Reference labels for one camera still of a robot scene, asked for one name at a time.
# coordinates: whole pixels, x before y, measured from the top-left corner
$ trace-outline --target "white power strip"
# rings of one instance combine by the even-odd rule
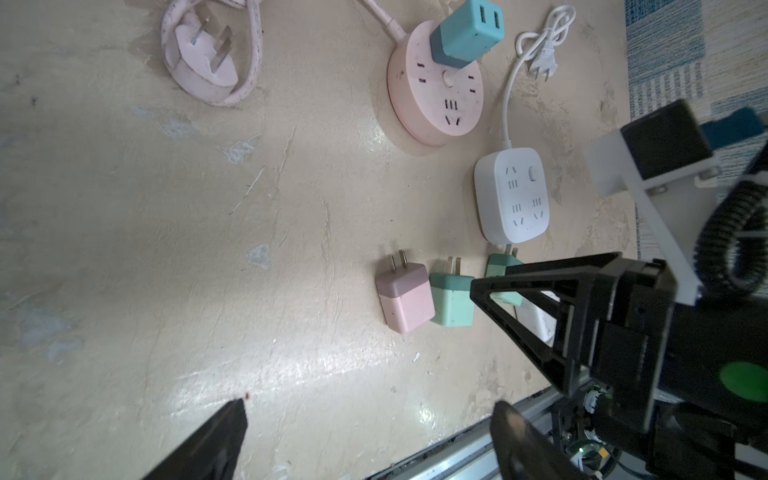
[[[483,235],[491,243],[522,243],[549,227],[544,165],[532,148],[509,148],[475,165],[475,192]]]

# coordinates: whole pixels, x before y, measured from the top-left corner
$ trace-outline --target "green charger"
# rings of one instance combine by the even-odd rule
[[[450,273],[433,273],[429,276],[432,299],[435,302],[434,323],[442,326],[472,326],[475,304],[469,298],[473,276],[461,275],[462,259],[448,258]]]
[[[504,253],[491,253],[488,256],[485,276],[504,276],[507,274],[508,266],[522,264],[523,262],[518,260],[518,249],[513,249],[510,243],[505,248]],[[491,299],[496,303],[507,303],[514,306],[520,306],[523,303],[523,296],[517,292],[494,292],[491,293]]]

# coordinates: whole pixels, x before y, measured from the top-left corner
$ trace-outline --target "metal prong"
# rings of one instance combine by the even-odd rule
[[[224,43],[221,44],[221,48],[216,50],[216,55],[210,60],[211,73],[216,73],[216,70],[219,69],[221,63],[224,61],[227,55],[230,54],[230,50],[232,50],[232,41],[229,38],[226,38]]]
[[[200,37],[200,34],[203,33],[203,30],[205,30],[206,25],[208,25],[210,18],[206,18],[203,20],[203,23],[200,24],[200,28],[197,29],[194,35],[192,35],[192,38],[190,39],[190,43],[192,45],[197,43],[197,39]]]
[[[229,27],[229,25],[221,32],[221,35],[219,35],[219,39],[216,40],[216,46],[214,48],[218,50],[221,48],[221,45],[224,45],[224,42],[228,38],[232,38],[232,28]]]

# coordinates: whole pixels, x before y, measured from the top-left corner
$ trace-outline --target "green circle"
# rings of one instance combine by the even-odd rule
[[[731,362],[720,370],[720,381],[734,395],[752,402],[768,402],[768,369],[749,362]]]

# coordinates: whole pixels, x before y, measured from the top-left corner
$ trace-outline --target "teal usb charger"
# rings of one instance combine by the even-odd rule
[[[512,245],[507,245],[504,253],[491,253],[488,256],[488,265],[485,268],[485,276],[504,276],[507,274],[508,266],[522,265],[518,260],[518,249],[513,249]],[[523,303],[523,296],[517,292],[495,292],[491,293],[491,298],[498,302],[508,303],[509,305],[520,306]]]
[[[464,68],[504,39],[502,9],[485,0],[466,0],[429,36],[432,60]]]
[[[473,276],[461,275],[462,259],[448,258],[450,273],[433,273],[429,276],[432,298],[435,301],[434,323],[442,326],[472,326],[475,304],[469,298]]]

